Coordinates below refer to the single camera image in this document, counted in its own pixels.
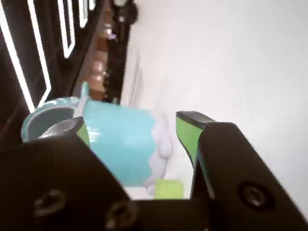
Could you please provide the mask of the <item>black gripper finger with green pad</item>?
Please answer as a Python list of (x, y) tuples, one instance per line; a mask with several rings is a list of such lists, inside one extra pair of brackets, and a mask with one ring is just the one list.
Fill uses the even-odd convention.
[(305, 231), (308, 223), (240, 129), (197, 111), (176, 113), (193, 169), (191, 197), (206, 197), (214, 231)]
[(0, 154), (3, 231), (139, 231), (136, 205), (89, 147), (81, 117)]

